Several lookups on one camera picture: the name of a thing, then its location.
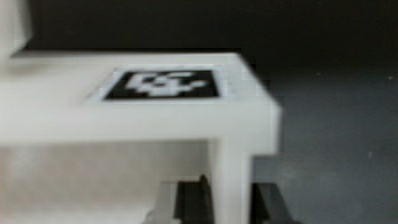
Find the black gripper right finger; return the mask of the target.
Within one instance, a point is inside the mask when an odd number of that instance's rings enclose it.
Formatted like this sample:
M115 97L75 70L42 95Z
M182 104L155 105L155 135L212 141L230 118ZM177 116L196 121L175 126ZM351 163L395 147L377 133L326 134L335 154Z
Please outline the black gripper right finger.
M292 224L280 187L274 183L257 183L253 189L253 224Z

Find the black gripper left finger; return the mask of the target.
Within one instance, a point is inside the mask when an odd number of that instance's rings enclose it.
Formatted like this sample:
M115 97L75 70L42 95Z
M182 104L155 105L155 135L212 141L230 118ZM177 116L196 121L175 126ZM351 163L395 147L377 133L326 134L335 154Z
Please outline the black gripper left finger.
M212 188L205 175L178 182L175 218L182 224L214 224Z

